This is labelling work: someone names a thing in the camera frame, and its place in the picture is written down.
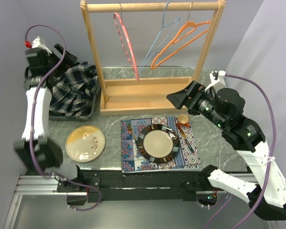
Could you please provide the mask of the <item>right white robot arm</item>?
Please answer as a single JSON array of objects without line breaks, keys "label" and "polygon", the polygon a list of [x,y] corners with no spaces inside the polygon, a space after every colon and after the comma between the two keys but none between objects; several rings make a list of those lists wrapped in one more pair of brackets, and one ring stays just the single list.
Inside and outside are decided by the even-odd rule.
[{"label": "right white robot arm", "polygon": [[175,108],[202,115],[222,131],[222,137],[245,160],[257,183],[247,183],[213,165],[200,172],[202,189],[225,190],[246,202],[263,220],[286,220],[286,179],[271,158],[260,126],[243,115],[245,100],[231,88],[218,91],[192,81],[186,88],[166,97]]}]

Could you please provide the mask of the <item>pink clothes hanger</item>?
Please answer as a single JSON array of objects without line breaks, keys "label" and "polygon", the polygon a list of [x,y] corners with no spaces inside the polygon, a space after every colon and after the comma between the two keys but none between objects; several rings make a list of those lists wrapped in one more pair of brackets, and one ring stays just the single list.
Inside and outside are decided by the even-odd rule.
[{"label": "pink clothes hanger", "polygon": [[131,40],[128,35],[128,31],[125,27],[125,24],[123,22],[123,9],[121,3],[119,4],[119,9],[120,13],[114,12],[113,13],[113,20],[116,26],[116,29],[118,31],[119,39],[122,45],[122,48],[124,50],[124,53],[126,55],[127,61],[130,64],[131,69],[133,70],[134,73],[134,78],[136,79],[137,82],[140,81],[140,75],[136,63],[136,58],[133,52],[133,47]]}]

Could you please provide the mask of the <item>blue wire hanger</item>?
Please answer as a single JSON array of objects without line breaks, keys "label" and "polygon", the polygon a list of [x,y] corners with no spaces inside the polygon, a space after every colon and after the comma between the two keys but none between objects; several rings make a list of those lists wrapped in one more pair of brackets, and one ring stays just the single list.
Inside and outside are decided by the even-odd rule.
[{"label": "blue wire hanger", "polygon": [[[141,71],[146,66],[146,64],[149,62],[149,60],[156,54],[156,52],[162,47],[162,45],[165,44],[165,42],[168,40],[168,38],[170,37],[170,35],[172,34],[172,32],[175,30],[175,28],[180,22],[180,18],[176,18],[170,23],[165,23],[165,14],[166,14],[169,4],[170,4],[170,1],[166,2],[165,7],[163,9],[161,28],[156,38],[154,39],[151,47],[149,48],[144,60],[139,65],[139,69],[138,69],[139,75],[141,75]],[[164,31],[169,27],[171,27],[171,30],[167,33],[167,35],[164,36]]]}]

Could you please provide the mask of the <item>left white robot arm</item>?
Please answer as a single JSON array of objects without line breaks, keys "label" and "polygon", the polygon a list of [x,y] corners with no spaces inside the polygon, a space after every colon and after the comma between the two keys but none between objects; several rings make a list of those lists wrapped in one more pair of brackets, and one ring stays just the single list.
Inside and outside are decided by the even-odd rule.
[{"label": "left white robot arm", "polygon": [[85,190],[85,179],[78,166],[68,179],[62,169],[63,153],[49,136],[49,108],[52,98],[53,76],[62,63],[41,42],[26,42],[28,67],[25,70],[24,88],[27,98],[26,124],[21,139],[13,144],[28,171],[42,176],[54,176],[59,184],[73,192]]}]

